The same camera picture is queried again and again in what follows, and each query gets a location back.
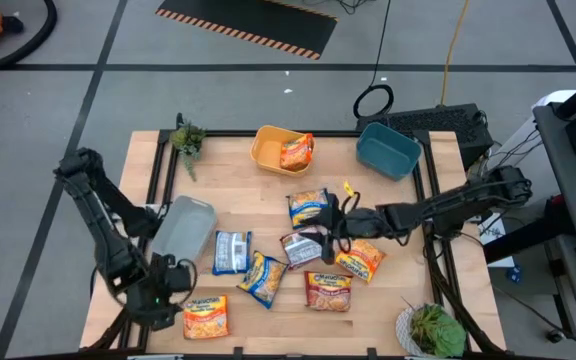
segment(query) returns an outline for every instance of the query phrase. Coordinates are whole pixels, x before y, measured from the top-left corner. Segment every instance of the gray floor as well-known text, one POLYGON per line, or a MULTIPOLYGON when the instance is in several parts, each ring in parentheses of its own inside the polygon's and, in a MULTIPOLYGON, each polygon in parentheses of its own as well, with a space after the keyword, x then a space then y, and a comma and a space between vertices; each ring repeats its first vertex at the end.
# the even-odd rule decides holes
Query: gray floor
MULTIPOLYGON (((322 58, 313 62, 156 16, 161 0, 55 2, 59 23, 52 36, 17 70, 0 72, 0 356, 68 352, 79 344, 92 241, 70 199, 46 205, 54 183, 51 170, 71 134, 71 145, 77 145, 80 125, 85 126, 78 145, 100 151, 114 181, 130 133, 170 128, 177 112, 211 129, 264 124, 352 129, 352 103, 372 73, 339 71, 330 64, 373 63, 386 8, 385 1, 377 1, 349 16, 335 3, 313 6, 340 19, 322 58), (118 31, 107 38, 115 15, 118 31), (112 44, 107 59, 100 58, 104 43, 112 44), (136 66, 118 71, 120 64, 136 66), (219 64, 274 65, 264 71, 193 66, 219 64), (300 64, 319 67, 293 70, 300 64), (29 288, 20 286, 15 297, 33 244, 41 256, 38 263, 29 263, 26 274, 32 275, 35 264, 36 272, 27 278, 32 279, 29 288), (9 313, 13 298, 20 307, 9 313), (12 336, 2 331, 7 314, 9 324, 18 320, 4 329, 14 330, 12 336)), ((551 4, 558 5, 576 44, 576 1, 551 4)), ((438 104, 441 65, 461 5, 459 0, 393 0, 382 63, 401 66, 380 72, 377 79, 393 87, 394 111, 438 104)), ((0 41, 1 57, 39 29, 45 9, 39 0, 0 0, 0 9, 18 13, 27 27, 26 34, 0 41)), ((541 96, 576 88, 569 45, 546 0, 475 0, 455 47, 454 63, 462 67, 450 74, 447 104, 477 103, 488 114, 494 139, 504 142, 541 96)), ((362 112, 376 110, 383 100, 368 98, 362 112)), ((531 301, 556 318, 549 299, 531 301)), ((507 299, 497 300, 512 350, 576 358, 576 345, 544 344, 541 324, 507 299)))

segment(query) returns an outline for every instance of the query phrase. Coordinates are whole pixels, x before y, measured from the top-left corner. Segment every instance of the wooden table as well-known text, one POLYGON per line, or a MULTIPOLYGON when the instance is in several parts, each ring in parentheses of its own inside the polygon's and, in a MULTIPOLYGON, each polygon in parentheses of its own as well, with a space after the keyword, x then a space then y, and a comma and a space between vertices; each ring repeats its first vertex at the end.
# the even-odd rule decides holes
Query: wooden table
MULTIPOLYGON (((120 189, 135 204, 146 199, 156 149, 157 132, 134 132, 128 149, 120 189)), ((258 169, 250 159, 250 137, 208 137, 202 159, 195 168, 193 183, 181 161, 174 192, 212 204, 218 213, 217 229, 253 231, 252 249, 285 261, 278 241, 291 232, 286 195, 328 188, 343 199, 343 181, 361 192, 362 207, 389 202, 416 202, 412 177, 393 182, 365 168, 355 159, 355 138, 317 138, 314 161, 303 178, 290 178, 258 169)), ((454 133, 431 133, 431 145, 441 191, 465 181, 454 133)), ((167 148, 164 159, 168 158, 167 148)), ((430 194, 426 164, 421 157, 425 193, 430 194)), ((161 197, 167 161, 159 181, 161 197)), ((477 236, 474 225, 464 232, 477 236)), ((192 298, 228 296, 231 335, 211 340, 185 340, 183 321, 177 315, 174 327, 150 334, 149 353, 230 354, 241 346, 245 354, 364 355, 375 347, 380 355, 405 355, 395 336, 397 315, 408 305, 433 302, 431 282, 421 251, 421 230, 413 232, 410 243, 401 247, 393 240, 372 243, 387 256, 372 282, 354 278, 352 305, 347 313, 316 312, 304 306, 304 270, 346 273, 338 265, 315 261, 289 271, 270 310, 235 286, 243 275, 213 276, 211 267, 214 238, 198 262, 200 277, 192 298)), ((461 296, 473 318, 498 346, 505 348, 497 307, 481 247, 464 238, 452 242, 461 296)), ((112 322, 119 309, 109 298, 103 281, 97 281, 81 345, 94 342, 112 322)), ((137 331, 132 331, 133 344, 137 331)))

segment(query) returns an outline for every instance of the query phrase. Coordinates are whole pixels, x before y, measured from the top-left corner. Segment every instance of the hazard stripe mat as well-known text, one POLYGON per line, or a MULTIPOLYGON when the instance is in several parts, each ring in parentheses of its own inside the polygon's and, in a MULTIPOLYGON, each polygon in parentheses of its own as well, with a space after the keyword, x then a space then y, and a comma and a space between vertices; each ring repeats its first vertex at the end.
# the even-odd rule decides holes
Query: hazard stripe mat
POLYGON ((317 60, 337 18, 274 0, 165 0, 157 15, 317 60))

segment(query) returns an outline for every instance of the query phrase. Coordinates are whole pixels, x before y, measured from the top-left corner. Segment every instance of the blue plastic bin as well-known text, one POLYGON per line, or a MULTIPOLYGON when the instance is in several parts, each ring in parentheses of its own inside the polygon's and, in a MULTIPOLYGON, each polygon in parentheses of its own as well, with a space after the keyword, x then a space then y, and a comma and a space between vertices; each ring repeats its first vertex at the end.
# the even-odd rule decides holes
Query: blue plastic bin
POLYGON ((412 172, 420 155, 419 144, 379 123, 366 126, 357 141, 357 160, 395 181, 412 172))

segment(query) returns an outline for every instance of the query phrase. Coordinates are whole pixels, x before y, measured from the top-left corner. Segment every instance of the snack bag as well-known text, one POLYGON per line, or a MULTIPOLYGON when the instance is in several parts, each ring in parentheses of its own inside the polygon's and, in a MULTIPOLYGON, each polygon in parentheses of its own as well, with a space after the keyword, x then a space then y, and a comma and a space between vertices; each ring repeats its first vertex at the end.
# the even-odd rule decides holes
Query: snack bag
POLYGON ((288 265, 255 251, 250 270, 237 287, 252 295, 266 309, 270 309, 287 267, 288 265))
POLYGON ((304 271, 306 277, 306 306, 315 310, 350 310, 350 282, 352 276, 321 274, 304 271))
POLYGON ((355 240, 350 252, 339 252, 335 262, 369 283, 385 256, 366 240, 355 240))
POLYGON ((252 232, 217 231, 213 275, 245 273, 250 263, 252 232))
POLYGON ((297 269, 321 256, 321 245, 300 235, 300 233, 315 234, 318 232, 316 226, 309 226, 279 239, 290 261, 288 270, 297 269))
POLYGON ((298 171, 308 166, 312 160, 313 144, 312 134, 306 134, 297 140, 284 143, 281 146, 279 167, 298 171))
POLYGON ((211 339, 230 335, 225 296, 189 301, 184 305, 184 338, 211 339))
POLYGON ((325 207, 328 207, 328 191, 325 188, 288 196, 288 211, 292 219, 292 228, 303 227, 302 220, 319 214, 319 211, 325 207))

